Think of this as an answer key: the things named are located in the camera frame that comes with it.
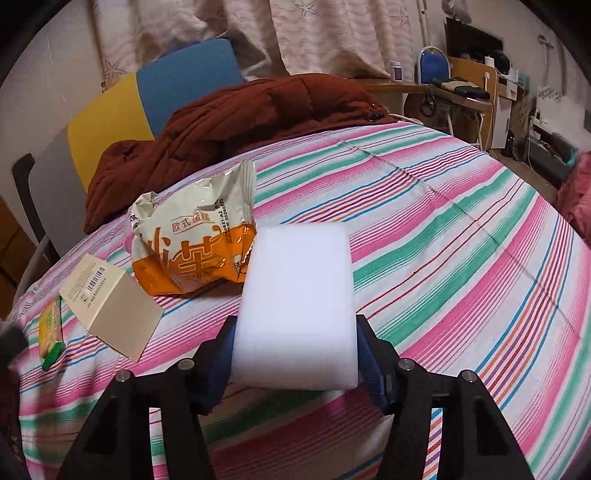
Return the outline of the floral white curtain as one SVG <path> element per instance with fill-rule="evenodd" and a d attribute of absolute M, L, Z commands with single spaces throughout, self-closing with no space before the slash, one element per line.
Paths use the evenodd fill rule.
<path fill-rule="evenodd" d="M 94 1 L 103 84 L 187 46 L 225 38 L 247 80 L 301 73 L 414 77 L 403 1 Z"/>

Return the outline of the cream tall medicine box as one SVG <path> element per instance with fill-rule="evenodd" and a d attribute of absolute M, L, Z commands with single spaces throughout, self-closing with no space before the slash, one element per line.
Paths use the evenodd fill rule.
<path fill-rule="evenodd" d="M 88 333 L 139 360 L 163 309 L 124 269 L 86 254 L 59 290 Z"/>

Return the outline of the blue folding chair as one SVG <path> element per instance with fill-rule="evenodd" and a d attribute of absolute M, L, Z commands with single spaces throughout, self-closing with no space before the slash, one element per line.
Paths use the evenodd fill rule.
<path fill-rule="evenodd" d="M 424 47 L 418 55 L 416 76 L 420 84 L 430 84 L 434 79 L 449 80 L 451 66 L 447 55 L 436 46 Z"/>

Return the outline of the orange white snack bag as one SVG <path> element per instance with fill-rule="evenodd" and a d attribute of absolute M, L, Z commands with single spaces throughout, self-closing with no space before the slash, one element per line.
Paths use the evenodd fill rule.
<path fill-rule="evenodd" d="M 158 201 L 140 195 L 129 211 L 132 270 L 151 296 L 184 295 L 217 280 L 245 281 L 256 237 L 256 167 L 240 162 Z"/>

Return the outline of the wooden desk with clutter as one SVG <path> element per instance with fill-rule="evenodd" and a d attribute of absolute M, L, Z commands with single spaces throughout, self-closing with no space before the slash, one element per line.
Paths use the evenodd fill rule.
<path fill-rule="evenodd" d="M 412 117 L 488 151 L 502 148 L 518 97 L 518 71 L 503 41 L 485 31 L 447 18 L 449 80 L 420 84 L 382 78 L 359 82 L 395 115 Z"/>

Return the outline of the dark red quilted jacket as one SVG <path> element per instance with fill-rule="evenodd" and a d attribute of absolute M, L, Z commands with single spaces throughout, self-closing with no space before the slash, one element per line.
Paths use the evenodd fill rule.
<path fill-rule="evenodd" d="M 90 234 L 150 191 L 240 153 L 322 131 L 393 122 L 351 79 L 308 73 L 217 90 L 177 111 L 153 140 L 123 140 L 101 155 L 87 191 Z"/>

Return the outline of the grey yellow blue chair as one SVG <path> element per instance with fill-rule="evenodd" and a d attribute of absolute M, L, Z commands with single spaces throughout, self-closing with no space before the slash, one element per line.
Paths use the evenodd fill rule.
<path fill-rule="evenodd" d="M 38 157 L 18 159 L 13 179 L 49 263 L 84 237 L 87 189 L 105 149 L 122 140 L 154 139 L 176 110 L 242 80 L 228 39 L 190 45 L 126 76 L 71 120 Z"/>

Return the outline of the striped pink green tablecloth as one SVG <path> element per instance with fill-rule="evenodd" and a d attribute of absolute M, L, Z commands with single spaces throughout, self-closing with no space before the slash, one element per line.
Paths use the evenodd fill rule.
<path fill-rule="evenodd" d="M 539 479 L 558 479 L 590 435 L 590 251 L 564 218 L 496 159 L 410 123 L 360 127 L 250 151 L 259 226 L 342 222 L 356 310 L 431 372 L 475 371 Z M 235 285 L 162 297 L 137 362 L 62 313 L 64 354 L 49 370 L 38 320 L 85 254 L 131 260 L 121 216 L 77 244 L 10 313 L 28 339 L 18 359 L 30 475 L 52 479 L 114 374 L 166 369 L 238 310 Z"/>

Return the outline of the yellow cracker packet green end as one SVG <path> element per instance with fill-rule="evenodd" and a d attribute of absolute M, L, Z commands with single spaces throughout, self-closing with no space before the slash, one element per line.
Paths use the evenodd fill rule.
<path fill-rule="evenodd" d="M 48 371 L 65 349 L 62 334 L 61 297 L 53 299 L 39 318 L 39 357 L 41 368 Z"/>

